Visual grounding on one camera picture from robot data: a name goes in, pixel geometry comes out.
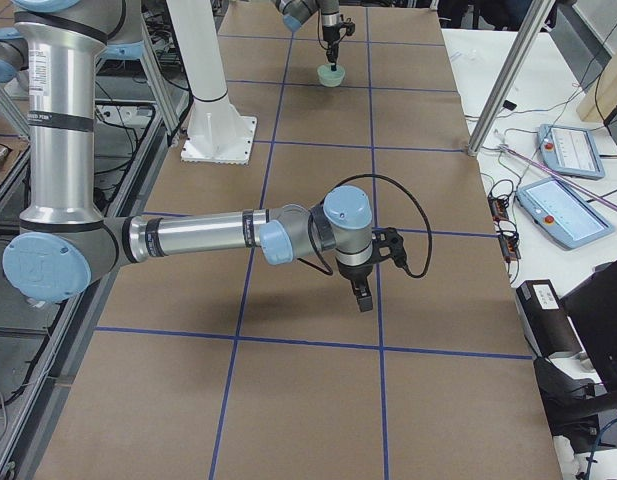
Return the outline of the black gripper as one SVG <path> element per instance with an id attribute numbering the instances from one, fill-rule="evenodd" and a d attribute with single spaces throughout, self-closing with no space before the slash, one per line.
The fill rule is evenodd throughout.
<path id="1" fill-rule="evenodd" d="M 341 30 L 343 28 L 342 23 L 336 23 L 335 25 L 322 25 L 321 32 L 322 38 L 326 42 L 326 57 L 330 64 L 331 69 L 337 68 L 339 46 L 341 41 Z"/>
<path id="2" fill-rule="evenodd" d="M 373 266 L 371 264 L 350 266 L 338 261 L 337 267 L 341 276 L 350 282 L 359 311 L 362 313 L 372 311 L 373 298 L 368 277 L 373 271 Z"/>

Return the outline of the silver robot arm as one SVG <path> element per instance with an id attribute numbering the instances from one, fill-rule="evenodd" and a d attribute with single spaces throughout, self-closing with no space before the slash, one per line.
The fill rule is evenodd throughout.
<path id="1" fill-rule="evenodd" d="M 20 292 L 61 302 L 124 265 L 174 254 L 260 247 L 269 264 L 335 250 L 362 312 L 377 252 L 366 193 L 337 186 L 305 209 L 287 205 L 179 219 L 104 218 L 93 200 L 95 64 L 140 58 L 141 1 L 11 1 L 28 47 L 30 205 L 5 248 L 3 271 Z M 327 42 L 326 73 L 337 73 L 340 30 L 354 32 L 338 1 L 274 1 L 291 32 L 315 13 Z M 182 160 L 247 164 L 255 117 L 231 104 L 211 1 L 167 1 L 192 97 Z"/>
<path id="2" fill-rule="evenodd" d="M 326 42 L 326 58 L 330 69 L 338 67 L 339 44 L 343 36 L 341 31 L 348 30 L 347 22 L 339 10 L 336 0 L 275 0 L 273 4 L 282 16 L 283 24 L 292 33 L 297 32 L 314 14 L 320 16 L 323 40 Z"/>

